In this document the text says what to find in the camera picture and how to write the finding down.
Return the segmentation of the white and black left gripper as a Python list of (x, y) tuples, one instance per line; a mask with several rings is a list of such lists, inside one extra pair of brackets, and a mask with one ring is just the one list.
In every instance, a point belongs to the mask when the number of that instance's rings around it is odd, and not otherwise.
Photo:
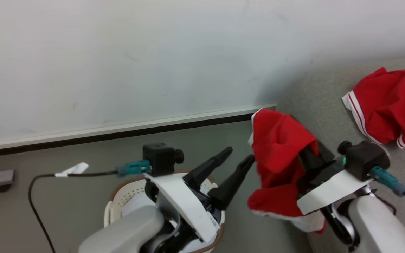
[[(223, 224), (223, 212), (243, 183), (255, 162), (250, 154), (242, 160), (236, 170), (218, 187), (202, 194), (202, 183), (222, 165), (233, 151), (227, 147), (220, 153), (183, 174), (175, 173), (153, 177), (145, 174), (145, 179), (157, 187), (158, 195), (152, 216), (147, 219), (145, 243), (191, 243), (195, 240), (211, 243), (218, 237)], [(209, 204), (220, 210), (213, 215)]]

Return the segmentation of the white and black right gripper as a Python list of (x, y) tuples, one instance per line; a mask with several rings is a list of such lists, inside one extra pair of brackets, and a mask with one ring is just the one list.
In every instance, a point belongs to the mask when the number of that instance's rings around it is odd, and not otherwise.
[(299, 152), (299, 161), (305, 175), (297, 181), (297, 206), (303, 215), (324, 208), (369, 184), (357, 179), (345, 168), (345, 157), (335, 155), (320, 140), (318, 154), (310, 146)]

